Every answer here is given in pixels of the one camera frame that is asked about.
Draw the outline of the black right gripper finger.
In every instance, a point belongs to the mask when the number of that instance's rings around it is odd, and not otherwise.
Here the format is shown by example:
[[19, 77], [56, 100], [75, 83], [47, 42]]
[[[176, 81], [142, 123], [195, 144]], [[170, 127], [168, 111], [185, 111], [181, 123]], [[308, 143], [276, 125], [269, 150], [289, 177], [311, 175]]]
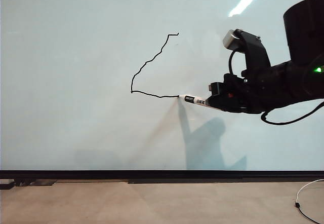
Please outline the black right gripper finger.
[[210, 96], [206, 100], [206, 104], [210, 107], [220, 109], [222, 111], [227, 111], [230, 113], [240, 113], [241, 106], [237, 98], [228, 97], [228, 95], [214, 95]]
[[224, 83], [223, 82], [213, 82], [209, 84], [209, 91], [211, 96], [222, 96], [224, 95]]

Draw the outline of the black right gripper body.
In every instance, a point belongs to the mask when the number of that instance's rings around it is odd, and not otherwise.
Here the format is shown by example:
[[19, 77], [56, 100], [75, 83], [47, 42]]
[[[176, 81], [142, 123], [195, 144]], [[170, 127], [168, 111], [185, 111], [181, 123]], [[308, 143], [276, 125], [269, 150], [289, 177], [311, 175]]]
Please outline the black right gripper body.
[[224, 84], [226, 87], [226, 94], [232, 94], [236, 98], [242, 113], [247, 114], [260, 114], [263, 107], [260, 98], [253, 92], [251, 86], [244, 79], [230, 73], [224, 75]]

